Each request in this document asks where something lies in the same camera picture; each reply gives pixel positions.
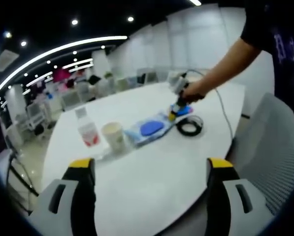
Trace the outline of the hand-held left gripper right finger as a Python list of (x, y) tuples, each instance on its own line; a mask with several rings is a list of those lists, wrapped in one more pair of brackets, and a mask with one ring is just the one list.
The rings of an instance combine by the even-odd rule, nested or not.
[(266, 199), (225, 159), (207, 159), (207, 236), (256, 236), (273, 219)]

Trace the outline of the person's right hand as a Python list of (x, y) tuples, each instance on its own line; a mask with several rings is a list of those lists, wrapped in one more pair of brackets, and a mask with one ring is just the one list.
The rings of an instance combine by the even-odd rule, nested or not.
[(189, 86), (184, 89), (182, 93), (182, 98), (187, 103), (194, 103), (202, 100), (207, 94), (205, 87), (202, 85), (201, 81), (190, 83)]

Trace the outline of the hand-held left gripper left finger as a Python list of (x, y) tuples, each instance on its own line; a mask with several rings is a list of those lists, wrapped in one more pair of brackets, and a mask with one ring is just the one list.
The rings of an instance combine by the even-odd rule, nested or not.
[(95, 236), (95, 202), (95, 160), (75, 160), (39, 194), (30, 223), (43, 236)]

